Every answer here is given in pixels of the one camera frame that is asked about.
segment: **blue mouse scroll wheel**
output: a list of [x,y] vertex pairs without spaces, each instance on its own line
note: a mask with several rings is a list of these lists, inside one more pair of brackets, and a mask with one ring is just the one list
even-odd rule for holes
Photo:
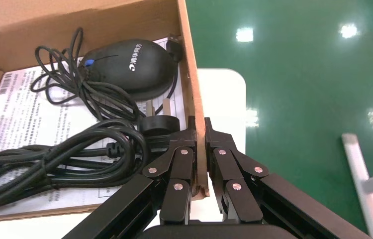
[[84,66],[91,66],[94,63],[94,59],[88,59],[84,62]]

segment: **paper manual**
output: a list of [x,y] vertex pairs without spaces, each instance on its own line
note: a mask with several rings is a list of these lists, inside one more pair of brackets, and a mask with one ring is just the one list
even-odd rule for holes
[[[166,48],[167,38],[156,40],[155,42]],[[41,73],[42,69],[37,66],[4,74],[0,84],[0,151],[32,144],[56,145],[97,123],[97,119],[91,115],[79,98],[64,105],[54,106],[47,101],[44,92],[31,92],[31,83]],[[62,98],[67,98],[70,94],[56,87],[52,89],[51,95],[53,97],[61,96]],[[153,99],[153,106],[156,109],[162,104],[169,90]],[[181,76],[179,73],[175,92],[170,102],[171,115],[179,118],[181,130],[186,129]],[[145,113],[145,101],[137,102],[137,105],[140,111]],[[106,139],[99,141],[90,148],[106,147],[109,141]],[[92,158],[92,160],[109,162],[106,156]],[[4,175],[0,178],[0,185],[12,180],[23,172],[24,169]],[[119,188],[63,188],[50,190],[0,207],[0,216],[100,204]]]

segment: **white table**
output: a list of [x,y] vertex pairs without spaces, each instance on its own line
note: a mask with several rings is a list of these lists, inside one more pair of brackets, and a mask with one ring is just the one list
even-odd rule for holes
[[[211,118],[213,128],[233,136],[240,152],[245,153],[245,81],[230,69],[199,69],[198,78],[204,115]],[[203,222],[222,220],[211,181],[211,197],[193,201],[191,219]],[[0,238],[7,239],[60,239],[89,213],[49,216],[0,222]],[[156,217],[149,227],[159,224]]]

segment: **cardboard box flap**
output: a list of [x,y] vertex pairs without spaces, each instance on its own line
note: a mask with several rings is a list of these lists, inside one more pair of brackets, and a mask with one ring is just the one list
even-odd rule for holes
[[7,26],[86,9],[106,9],[143,0],[0,0],[0,32]]
[[[125,39],[156,40],[169,33],[179,35],[177,9],[174,0],[136,1],[106,9],[52,14],[2,26],[0,69],[6,72],[38,65],[34,58],[37,46],[53,46],[61,50],[69,47],[72,34],[79,26],[85,32],[81,55]],[[46,52],[41,56],[44,61],[48,60]]]

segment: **mouse logo text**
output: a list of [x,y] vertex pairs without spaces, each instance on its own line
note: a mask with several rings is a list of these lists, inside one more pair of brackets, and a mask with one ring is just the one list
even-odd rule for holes
[[135,71],[135,64],[137,64],[137,57],[138,57],[138,54],[140,53],[140,49],[143,45],[141,44],[137,44],[134,48],[134,52],[132,53],[132,57],[131,57],[131,64],[129,64],[129,69],[131,71]]

